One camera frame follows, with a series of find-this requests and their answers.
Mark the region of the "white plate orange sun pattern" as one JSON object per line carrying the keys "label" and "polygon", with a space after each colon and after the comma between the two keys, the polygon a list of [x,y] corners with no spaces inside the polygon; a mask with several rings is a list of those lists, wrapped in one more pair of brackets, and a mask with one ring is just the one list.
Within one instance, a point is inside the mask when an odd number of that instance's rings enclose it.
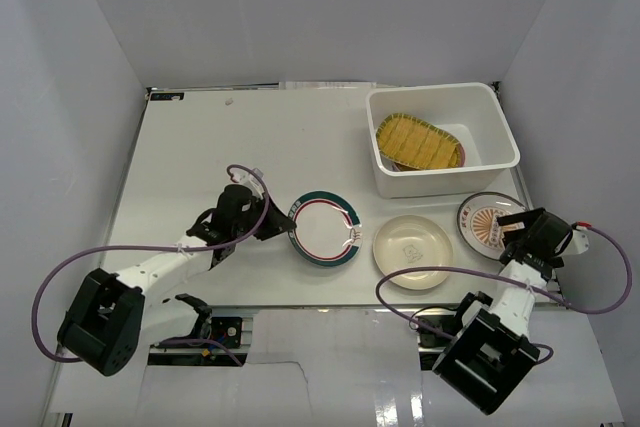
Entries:
{"label": "white plate orange sun pattern", "polygon": [[523,223],[500,226],[499,217],[519,214],[528,208],[517,199],[499,192],[480,192],[466,198],[457,211],[457,230],[468,247],[497,261],[504,251],[503,234],[518,230]]}

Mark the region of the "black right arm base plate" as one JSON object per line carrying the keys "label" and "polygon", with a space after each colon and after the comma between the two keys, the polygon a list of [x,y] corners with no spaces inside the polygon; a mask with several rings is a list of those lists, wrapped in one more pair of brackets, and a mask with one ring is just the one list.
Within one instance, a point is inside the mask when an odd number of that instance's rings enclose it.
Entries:
{"label": "black right arm base plate", "polygon": [[[417,319],[424,323],[430,324],[436,330],[445,332],[448,335],[456,336],[462,328],[462,322],[456,315],[418,315]],[[428,329],[423,329],[415,323],[411,323],[410,327],[418,333],[419,345],[421,348],[444,348],[450,340],[438,335]]]}

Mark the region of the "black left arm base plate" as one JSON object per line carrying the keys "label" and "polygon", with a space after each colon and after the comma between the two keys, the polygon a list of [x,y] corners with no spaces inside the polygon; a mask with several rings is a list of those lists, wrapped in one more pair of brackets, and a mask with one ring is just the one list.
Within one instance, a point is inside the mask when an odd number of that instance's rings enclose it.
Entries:
{"label": "black left arm base plate", "polygon": [[241,317],[195,320],[171,330],[152,346],[163,349],[218,349],[218,344],[221,344],[228,349],[236,349],[241,345],[242,327]]}

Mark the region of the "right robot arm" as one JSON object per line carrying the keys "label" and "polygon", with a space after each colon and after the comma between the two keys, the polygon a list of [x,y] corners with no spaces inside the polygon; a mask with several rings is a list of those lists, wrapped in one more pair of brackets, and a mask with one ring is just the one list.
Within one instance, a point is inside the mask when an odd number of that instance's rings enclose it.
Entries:
{"label": "right robot arm", "polygon": [[531,371],[540,349],[529,340],[536,294],[561,267],[573,238],[564,220],[543,208],[497,219],[505,250],[493,297],[467,298],[451,321],[454,339],[433,371],[482,413],[493,414]]}

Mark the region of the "white plate green red rim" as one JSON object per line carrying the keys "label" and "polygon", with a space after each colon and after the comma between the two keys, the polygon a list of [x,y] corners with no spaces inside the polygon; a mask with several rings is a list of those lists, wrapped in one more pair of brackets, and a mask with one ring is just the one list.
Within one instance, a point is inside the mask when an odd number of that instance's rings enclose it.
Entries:
{"label": "white plate green red rim", "polygon": [[361,220],[353,206],[333,192],[303,194],[291,205],[288,218],[296,224],[288,233],[294,250],[317,267],[337,268],[361,250]]}

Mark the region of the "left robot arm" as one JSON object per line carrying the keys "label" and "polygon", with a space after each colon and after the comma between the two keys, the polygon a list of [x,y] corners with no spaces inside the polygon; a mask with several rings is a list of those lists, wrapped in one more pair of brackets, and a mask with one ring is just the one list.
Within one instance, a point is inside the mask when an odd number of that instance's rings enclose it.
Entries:
{"label": "left robot arm", "polygon": [[83,279],[57,340],[104,376],[122,370],[141,338],[151,344],[222,344],[212,335],[212,309],[190,294],[170,290],[228,258],[240,240],[271,239],[296,228],[272,201],[246,185],[230,184],[215,207],[202,212],[176,246],[109,273]]}

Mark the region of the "round bamboo pattern plate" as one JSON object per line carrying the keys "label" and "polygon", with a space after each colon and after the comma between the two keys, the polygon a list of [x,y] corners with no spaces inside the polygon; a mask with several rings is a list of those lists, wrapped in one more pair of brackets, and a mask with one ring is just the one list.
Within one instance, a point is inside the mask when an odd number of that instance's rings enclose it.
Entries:
{"label": "round bamboo pattern plate", "polygon": [[[448,164],[448,168],[459,168],[459,167],[463,167],[465,164],[465,160],[466,160],[466,154],[464,151],[464,148],[461,144],[457,145],[452,158]],[[395,171],[415,171],[415,168],[404,165],[404,164],[400,164],[397,162],[393,163],[393,169]]]}

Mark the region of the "fan-shaped bamboo pattern plate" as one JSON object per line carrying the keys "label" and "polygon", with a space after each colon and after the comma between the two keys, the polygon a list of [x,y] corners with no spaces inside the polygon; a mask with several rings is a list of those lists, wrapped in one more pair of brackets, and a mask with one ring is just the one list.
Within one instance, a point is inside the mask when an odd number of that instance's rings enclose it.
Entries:
{"label": "fan-shaped bamboo pattern plate", "polygon": [[451,133],[405,113],[387,116],[375,138],[383,157],[415,170],[450,169],[453,152],[461,144]]}

